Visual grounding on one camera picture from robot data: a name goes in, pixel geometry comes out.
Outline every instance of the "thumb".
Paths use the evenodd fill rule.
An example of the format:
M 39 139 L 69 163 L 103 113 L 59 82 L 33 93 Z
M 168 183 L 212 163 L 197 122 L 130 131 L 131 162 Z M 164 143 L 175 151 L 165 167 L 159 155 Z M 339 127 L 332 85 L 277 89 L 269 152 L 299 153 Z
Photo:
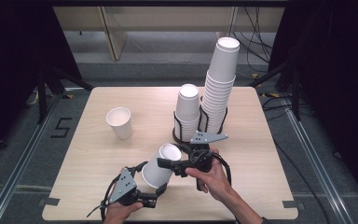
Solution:
M 133 204 L 131 205 L 131 209 L 130 209 L 130 210 L 131 210 L 131 212 L 135 212 L 135 211 L 141 209 L 143 206 L 144 206 L 144 205 L 143 205 L 142 203 L 133 203 Z
M 201 172 L 197 168 L 186 168 L 185 172 L 186 172 L 186 174 L 193 176 L 197 179 L 203 179 L 203 177 L 205 175 L 203 172 Z

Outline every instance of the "person's right hand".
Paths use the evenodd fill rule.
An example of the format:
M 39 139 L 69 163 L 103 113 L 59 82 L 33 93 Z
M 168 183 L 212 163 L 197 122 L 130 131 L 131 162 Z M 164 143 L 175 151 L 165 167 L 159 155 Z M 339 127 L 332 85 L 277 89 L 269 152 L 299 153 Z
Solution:
M 211 151 L 217 154 L 219 153 L 217 148 L 212 148 Z M 197 168 L 187 168 L 186 174 L 197 178 L 202 191 L 205 193 L 210 192 L 219 202 L 223 203 L 227 195 L 234 191 L 227 180 L 222 164 L 216 158 L 212 159 L 212 169 L 210 172 L 203 173 Z

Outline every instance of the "cable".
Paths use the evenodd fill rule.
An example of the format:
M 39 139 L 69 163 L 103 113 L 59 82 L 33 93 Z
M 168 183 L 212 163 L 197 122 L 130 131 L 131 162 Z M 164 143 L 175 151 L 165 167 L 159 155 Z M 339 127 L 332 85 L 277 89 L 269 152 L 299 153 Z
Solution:
M 295 163 L 293 162 L 293 160 L 289 157 L 289 155 L 287 155 L 287 153 L 281 148 L 281 146 L 277 143 L 277 141 L 273 138 L 273 141 L 275 143 L 275 146 L 277 146 L 277 148 L 281 151 L 281 153 L 286 157 L 287 160 L 289 160 L 289 162 L 292 164 L 292 166 L 296 169 L 297 173 L 300 175 L 301 179 L 304 181 L 304 183 L 307 185 L 308 189 L 310 190 L 310 193 L 313 195 L 313 197 L 315 198 L 316 202 L 319 204 L 319 206 L 322 209 L 322 212 L 324 213 L 324 218 L 326 219 L 326 222 L 329 224 L 330 223 L 330 218 L 327 215 L 327 212 L 324 208 L 324 205 L 322 204 L 321 200 L 319 199 L 319 197 L 316 195 L 315 191 L 313 190 L 313 188 L 310 186 L 310 183 L 308 182 L 308 180 L 304 177 L 304 175 L 300 172 L 300 170 L 298 169 L 298 167 L 295 165 Z

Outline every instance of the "stack of paper cups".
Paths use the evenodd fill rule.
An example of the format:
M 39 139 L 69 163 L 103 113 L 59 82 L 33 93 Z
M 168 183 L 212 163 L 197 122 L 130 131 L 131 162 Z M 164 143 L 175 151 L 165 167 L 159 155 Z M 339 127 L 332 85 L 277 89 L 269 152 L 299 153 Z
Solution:
M 218 133 L 226 115 L 229 95 L 235 81 L 240 42 L 230 37 L 218 39 L 202 96 L 200 130 Z
M 181 87 L 174 115 L 175 136 L 183 142 L 189 142 L 200 120 L 199 89 L 195 85 L 185 84 Z

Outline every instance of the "metal rail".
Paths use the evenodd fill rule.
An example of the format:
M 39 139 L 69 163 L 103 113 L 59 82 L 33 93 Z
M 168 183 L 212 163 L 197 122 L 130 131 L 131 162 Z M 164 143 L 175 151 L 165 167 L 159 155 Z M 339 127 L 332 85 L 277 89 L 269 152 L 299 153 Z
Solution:
M 51 114 L 53 113 L 56 105 L 58 104 L 61 98 L 62 98 L 61 95 L 55 95 L 53 97 L 52 102 L 49 105 L 48 113 L 46 114 L 44 120 L 36 125 L 34 133 L 30 141 L 28 142 L 27 147 L 22 152 L 21 157 L 19 158 L 19 161 L 17 162 L 15 168 L 13 169 L 6 184 L 2 187 L 0 191 L 0 219 L 4 214 L 7 205 L 11 197 L 13 196 L 15 189 L 19 184 L 22 175 L 25 172 L 25 169 L 27 168 L 31 158 L 34 155 L 35 149 L 41 139 L 43 132 L 45 131 L 45 128 L 48 124 L 48 120 L 50 119 Z
M 291 103 L 288 99 L 283 98 L 283 104 L 290 105 Z M 326 197 L 330 202 L 330 205 L 333 208 L 333 211 L 336 214 L 339 223 L 354 223 L 346 204 L 339 195 L 329 174 L 324 169 L 324 165 L 320 160 L 315 148 L 313 147 L 312 142 L 310 141 L 301 121 L 296 119 L 296 116 L 291 110 L 287 113 L 287 116 L 292 123 L 293 128 L 295 129 L 296 135 L 301 143 L 301 146 L 303 147 L 305 153 L 308 156 L 308 159 L 310 160 L 310 164 L 313 168 L 313 171 L 318 177 L 319 182 L 321 183 L 321 186 L 324 190 L 324 193 L 326 194 Z

